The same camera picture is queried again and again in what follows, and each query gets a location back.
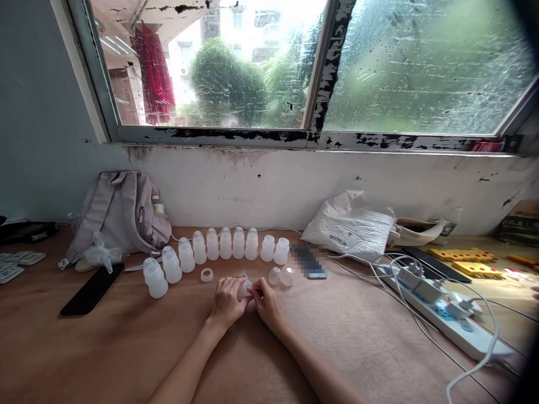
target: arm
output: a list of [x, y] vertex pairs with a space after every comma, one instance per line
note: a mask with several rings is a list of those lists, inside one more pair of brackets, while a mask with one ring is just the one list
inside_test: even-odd
[[148, 404], [189, 404], [202, 370], [221, 338], [241, 317], [251, 298], [237, 301], [237, 290], [246, 278], [222, 278], [217, 282], [212, 312], [202, 330], [152, 394]]
[[331, 362], [288, 323], [280, 312], [275, 291], [266, 280], [261, 278], [253, 286], [259, 287], [263, 293], [261, 297], [256, 290], [249, 288], [260, 317], [290, 351], [320, 401], [323, 404], [370, 404]]

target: hand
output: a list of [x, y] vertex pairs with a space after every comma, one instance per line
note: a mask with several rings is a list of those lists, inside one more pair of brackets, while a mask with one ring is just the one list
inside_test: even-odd
[[257, 303], [257, 312], [275, 335], [279, 335], [282, 332], [286, 320], [281, 314], [279, 304], [277, 303], [277, 296], [275, 291], [269, 287], [264, 278], [260, 278], [253, 283], [253, 287], [262, 290], [262, 296], [259, 291], [254, 288], [247, 289], [255, 302]]
[[213, 299], [212, 312], [208, 317], [209, 321], [224, 327], [224, 330], [228, 330], [243, 315], [247, 303], [253, 299], [249, 296], [241, 302], [237, 301], [237, 290], [246, 280], [247, 278], [230, 277], [219, 279]]

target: glass pane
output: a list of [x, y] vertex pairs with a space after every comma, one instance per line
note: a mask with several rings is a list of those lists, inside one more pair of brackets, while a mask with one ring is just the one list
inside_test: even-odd
[[300, 128], [326, 0], [90, 0], [122, 125]]
[[492, 134], [535, 74], [507, 0], [358, 0], [324, 130]]

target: power strip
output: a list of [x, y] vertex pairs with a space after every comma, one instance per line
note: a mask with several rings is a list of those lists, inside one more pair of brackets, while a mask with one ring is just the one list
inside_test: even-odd
[[[381, 275], [389, 275], [389, 271], [383, 268], [374, 267], [374, 270]], [[383, 277], [391, 288], [398, 293], [398, 288], [394, 277]], [[420, 295], [412, 291], [409, 287], [399, 282], [403, 296], [408, 303], [414, 306], [442, 333], [462, 349], [469, 357], [480, 361], [487, 353], [488, 345], [492, 340], [492, 335], [485, 331], [470, 319], [457, 320], [453, 318], [444, 307], [447, 301], [439, 300], [435, 305], [430, 305]], [[512, 355], [514, 351], [501, 341], [496, 341], [492, 352], [491, 360], [505, 358]]]

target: yellow board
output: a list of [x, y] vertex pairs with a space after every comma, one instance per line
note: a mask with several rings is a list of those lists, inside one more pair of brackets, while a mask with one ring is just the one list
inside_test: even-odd
[[479, 263], [493, 263], [496, 262], [496, 257], [488, 251], [480, 249], [469, 250], [437, 250], [430, 249], [427, 251], [430, 255], [440, 261], [459, 261], [459, 262], [479, 262]]
[[451, 266], [471, 277], [505, 279], [503, 277], [503, 272], [490, 268], [485, 264], [453, 262]]

